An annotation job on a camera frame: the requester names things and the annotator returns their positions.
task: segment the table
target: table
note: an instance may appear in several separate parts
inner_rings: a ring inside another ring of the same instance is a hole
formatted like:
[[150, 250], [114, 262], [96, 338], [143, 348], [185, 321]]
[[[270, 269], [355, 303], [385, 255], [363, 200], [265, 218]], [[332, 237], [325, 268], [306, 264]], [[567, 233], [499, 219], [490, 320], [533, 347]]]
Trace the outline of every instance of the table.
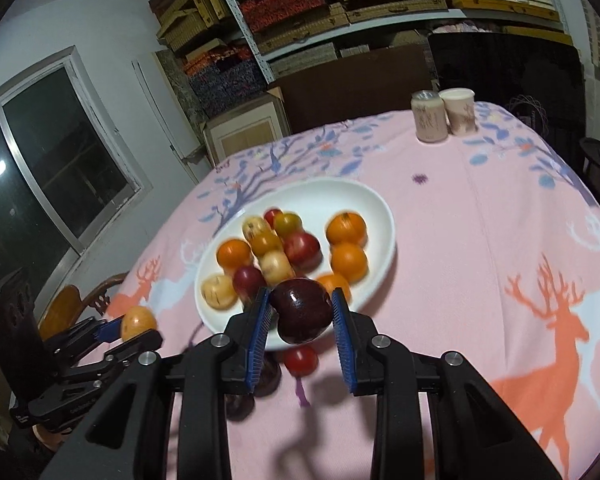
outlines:
[[[193, 283], [215, 232], [281, 184], [358, 179], [397, 225], [394, 264], [364, 312], [411, 351], [461, 351], [563, 476], [579, 478], [600, 452], [600, 207], [535, 132], [496, 105], [475, 111], [474, 136], [434, 145], [416, 139], [410, 111], [397, 111], [231, 156], [174, 211], [108, 314], [148, 304], [163, 356], [207, 338]], [[310, 407], [283, 369], [279, 390], [229, 423], [234, 479], [368, 478], [374, 399], [347, 395], [332, 336], [314, 346], [320, 366], [303, 380]], [[427, 420], [425, 402], [422, 411]], [[431, 477], [430, 444], [426, 461]]]

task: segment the window frame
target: window frame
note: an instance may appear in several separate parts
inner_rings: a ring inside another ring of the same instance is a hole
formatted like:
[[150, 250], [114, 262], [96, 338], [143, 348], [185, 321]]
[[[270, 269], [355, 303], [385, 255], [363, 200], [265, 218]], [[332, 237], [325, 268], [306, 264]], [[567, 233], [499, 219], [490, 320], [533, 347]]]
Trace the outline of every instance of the window frame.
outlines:
[[[20, 153], [3, 109], [3, 106], [8, 101], [34, 83], [50, 75], [52, 72], [62, 69], [66, 71], [75, 95], [96, 131], [98, 138], [126, 180], [126, 186], [104, 206], [102, 211], [98, 213], [96, 218], [91, 221], [79, 237], [76, 237], [60, 218], [58, 212], [53, 208], [44, 195], [42, 188], [33, 177]], [[151, 185], [144, 171], [142, 171], [130, 150], [123, 142], [119, 130], [115, 127], [104, 104], [97, 95], [75, 46], [71, 46], [40, 60], [0, 86], [0, 129], [2, 130], [11, 156], [29, 189], [46, 215], [70, 245], [69, 250], [58, 262], [56, 268], [52, 271], [36, 297], [36, 312], [41, 313], [76, 262], [86, 254], [101, 232], [118, 216], [119, 211], [125, 205], [129, 204], [132, 199], [144, 196], [151, 189]]]

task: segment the wooden chair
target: wooden chair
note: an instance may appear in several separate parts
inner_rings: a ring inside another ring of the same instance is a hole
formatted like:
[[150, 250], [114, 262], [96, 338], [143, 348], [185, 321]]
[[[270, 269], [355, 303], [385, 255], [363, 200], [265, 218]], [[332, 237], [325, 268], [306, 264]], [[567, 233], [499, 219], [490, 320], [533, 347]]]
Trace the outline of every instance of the wooden chair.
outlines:
[[62, 332], [62, 330], [73, 326], [78, 321], [80, 314], [89, 306], [103, 316], [110, 303], [110, 297], [107, 295], [108, 290], [124, 282], [126, 274], [126, 272], [122, 272], [107, 278], [83, 300], [80, 298], [80, 291], [75, 285], [67, 285], [63, 288], [49, 304], [38, 323], [42, 340], [49, 339], [51, 336]]

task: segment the metal bolt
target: metal bolt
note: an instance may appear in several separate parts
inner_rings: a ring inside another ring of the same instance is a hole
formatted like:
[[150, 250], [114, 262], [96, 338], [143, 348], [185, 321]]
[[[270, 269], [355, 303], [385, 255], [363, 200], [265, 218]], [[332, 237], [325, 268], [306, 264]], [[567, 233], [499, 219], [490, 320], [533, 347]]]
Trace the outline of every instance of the metal bolt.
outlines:
[[371, 344], [376, 348], [387, 348], [391, 344], [391, 338], [387, 335], [378, 334], [371, 338]]
[[148, 366], [155, 363], [157, 358], [158, 356], [155, 354], [155, 352], [142, 352], [138, 357], [138, 362], [142, 366]]
[[216, 348], [222, 348], [223, 346], [227, 346], [231, 339], [227, 334], [216, 334], [211, 338], [211, 344]]
[[458, 352], [447, 352], [445, 354], [445, 361], [451, 366], [459, 366], [464, 362], [464, 359]]

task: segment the shelf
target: shelf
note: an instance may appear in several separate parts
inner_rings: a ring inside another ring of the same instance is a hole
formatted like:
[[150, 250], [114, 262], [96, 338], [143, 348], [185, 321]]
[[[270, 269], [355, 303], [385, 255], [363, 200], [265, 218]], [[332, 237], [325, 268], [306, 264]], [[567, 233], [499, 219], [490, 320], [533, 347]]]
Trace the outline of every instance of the shelf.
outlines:
[[507, 22], [522, 22], [531, 25], [539, 25], [541, 27], [552, 28], [562, 31], [560, 22], [551, 22], [535, 16], [527, 16], [526, 14], [516, 14], [514, 12], [504, 12], [502, 10], [480, 10], [480, 9], [449, 9], [449, 10], [432, 10], [430, 12], [416, 12], [413, 14], [401, 14], [398, 16], [387, 16], [385, 18], [376, 18], [367, 20], [366, 22], [351, 23], [347, 27], [334, 28], [321, 34], [316, 34], [306, 38], [304, 41], [292, 43], [273, 50], [268, 54], [263, 54], [262, 59], [271, 61], [286, 54], [291, 54], [296, 50], [300, 50], [306, 46], [322, 41], [332, 40], [346, 34], [367, 30], [370, 28], [384, 27], [385, 25], [395, 25], [396, 23], [409, 22], [427, 22], [429, 20], [462, 20], [463, 18], [470, 20], [504, 20]]

